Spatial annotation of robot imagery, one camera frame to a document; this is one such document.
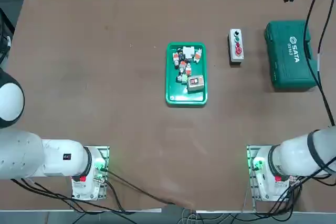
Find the small parts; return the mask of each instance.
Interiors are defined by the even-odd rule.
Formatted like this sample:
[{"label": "small parts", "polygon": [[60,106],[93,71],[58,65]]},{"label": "small parts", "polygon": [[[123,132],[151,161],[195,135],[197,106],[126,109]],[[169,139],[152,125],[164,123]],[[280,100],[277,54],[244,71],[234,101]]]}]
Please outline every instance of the small parts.
[{"label": "small parts", "polygon": [[188,91],[198,91],[204,88],[203,76],[190,76],[188,78]]},{"label": "small parts", "polygon": [[236,47],[236,55],[239,57],[243,50],[240,47]]},{"label": "small parts", "polygon": [[188,76],[186,74],[182,75],[182,84],[186,84],[188,82]]},{"label": "small parts", "polygon": [[191,76],[191,64],[188,63],[187,66],[185,67],[185,74],[187,76]]},{"label": "small parts", "polygon": [[201,59],[201,56],[202,56],[202,50],[199,49],[199,50],[195,53],[194,61],[195,61],[196,63],[199,63],[199,60]]},{"label": "small parts", "polygon": [[185,61],[181,61],[180,63],[180,73],[184,73],[184,70],[187,66],[187,63],[185,63]]},{"label": "small parts", "polygon": [[173,53],[173,62],[174,62],[174,65],[175,65],[175,69],[178,69],[179,68],[179,65],[180,65],[180,60],[179,60],[179,54],[177,52]]},{"label": "small parts", "polygon": [[197,91],[204,88],[203,76],[191,76],[192,62],[199,63],[202,56],[202,49],[195,51],[195,47],[178,48],[173,53],[175,69],[178,69],[176,82],[187,84],[188,91]]},{"label": "small parts", "polygon": [[195,55],[195,48],[194,47],[183,47],[183,54],[185,55],[185,60],[187,62],[191,62]]},{"label": "small parts", "polygon": [[186,74],[180,74],[179,76],[176,77],[176,82],[186,84],[188,82],[188,76]]},{"label": "small parts", "polygon": [[177,49],[177,53],[178,53],[178,58],[179,58],[179,62],[184,61],[185,60],[185,54],[183,54],[183,50],[181,48]]}]

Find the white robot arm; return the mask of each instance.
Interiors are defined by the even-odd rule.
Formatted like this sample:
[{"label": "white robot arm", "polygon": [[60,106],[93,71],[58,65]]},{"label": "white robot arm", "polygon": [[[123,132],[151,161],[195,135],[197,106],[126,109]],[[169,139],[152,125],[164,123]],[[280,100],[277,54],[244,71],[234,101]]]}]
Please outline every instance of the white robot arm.
[{"label": "white robot arm", "polygon": [[[336,156],[336,126],[314,131],[284,141],[280,145],[262,146],[253,159],[260,199],[277,201],[288,188],[290,176],[310,176]],[[318,176],[334,174],[336,162]]]},{"label": "white robot arm", "polygon": [[72,140],[42,140],[7,128],[20,118],[24,105],[20,84],[0,68],[0,179],[71,176],[73,197],[105,198],[107,173],[100,169],[108,166],[108,147],[100,150]]}]

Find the electrical component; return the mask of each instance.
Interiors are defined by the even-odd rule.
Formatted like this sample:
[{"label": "electrical component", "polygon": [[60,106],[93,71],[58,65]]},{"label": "electrical component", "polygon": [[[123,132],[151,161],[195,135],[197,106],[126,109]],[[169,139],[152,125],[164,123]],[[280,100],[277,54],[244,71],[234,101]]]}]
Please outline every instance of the electrical component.
[{"label": "electrical component", "polygon": [[195,55],[195,48],[194,47],[183,47],[183,54],[185,55],[185,60],[187,62],[191,62]]},{"label": "electrical component", "polygon": [[186,84],[188,82],[188,76],[186,74],[181,75],[182,84]]},{"label": "electrical component", "polygon": [[201,59],[201,56],[202,56],[202,50],[199,49],[195,53],[194,62],[199,63],[199,60]]},{"label": "electrical component", "polygon": [[180,66],[179,66],[180,73],[184,73],[186,66],[187,66],[187,63],[185,63],[185,61],[181,61]]},{"label": "electrical component", "polygon": [[228,34],[230,65],[240,65],[244,59],[242,31],[230,29]]},{"label": "electrical component", "polygon": [[204,77],[203,76],[190,76],[188,78],[188,91],[198,91],[204,89]]},{"label": "electrical component", "polygon": [[178,69],[179,68],[179,61],[180,61],[180,59],[179,59],[179,54],[177,53],[177,52],[174,52],[173,53],[173,62],[174,62],[174,65],[175,65],[175,69]]},{"label": "electrical component", "polygon": [[191,64],[187,63],[187,66],[185,67],[185,74],[187,76],[191,76]]}]

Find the control box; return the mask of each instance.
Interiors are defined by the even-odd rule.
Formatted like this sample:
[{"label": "control box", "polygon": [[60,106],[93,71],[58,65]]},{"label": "control box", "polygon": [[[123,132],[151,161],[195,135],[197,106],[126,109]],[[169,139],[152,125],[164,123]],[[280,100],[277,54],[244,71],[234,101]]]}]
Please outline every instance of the control box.
[{"label": "control box", "polygon": [[244,59],[243,38],[240,29],[230,29],[228,45],[230,65],[240,65]]}]

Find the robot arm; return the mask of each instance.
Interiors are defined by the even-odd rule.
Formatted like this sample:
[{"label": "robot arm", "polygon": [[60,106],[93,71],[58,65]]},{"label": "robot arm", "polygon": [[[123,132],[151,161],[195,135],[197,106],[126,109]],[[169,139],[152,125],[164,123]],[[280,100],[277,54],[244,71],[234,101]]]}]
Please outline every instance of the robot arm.
[{"label": "robot arm", "polygon": [[[290,176],[310,176],[336,156],[336,126],[262,146],[253,159],[260,199],[277,201],[289,186]],[[336,162],[318,176],[334,174]]]}]

